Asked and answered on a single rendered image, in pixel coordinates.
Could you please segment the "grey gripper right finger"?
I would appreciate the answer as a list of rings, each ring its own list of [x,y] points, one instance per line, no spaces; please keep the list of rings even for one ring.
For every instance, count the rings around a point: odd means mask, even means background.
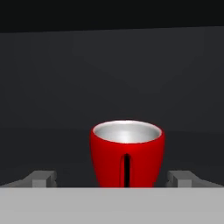
[[[167,187],[221,187],[197,177],[191,171],[168,171],[167,179]]]

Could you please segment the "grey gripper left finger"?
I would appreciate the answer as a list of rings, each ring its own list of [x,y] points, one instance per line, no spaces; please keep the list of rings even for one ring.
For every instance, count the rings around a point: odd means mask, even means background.
[[[56,187],[56,179],[56,171],[33,171],[24,179],[5,184],[3,187]]]

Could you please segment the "red mug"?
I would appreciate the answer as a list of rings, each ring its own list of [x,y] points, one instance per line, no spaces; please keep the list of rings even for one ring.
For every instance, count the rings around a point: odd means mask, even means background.
[[[101,187],[152,187],[157,181],[165,133],[133,120],[103,122],[90,131],[90,151]]]

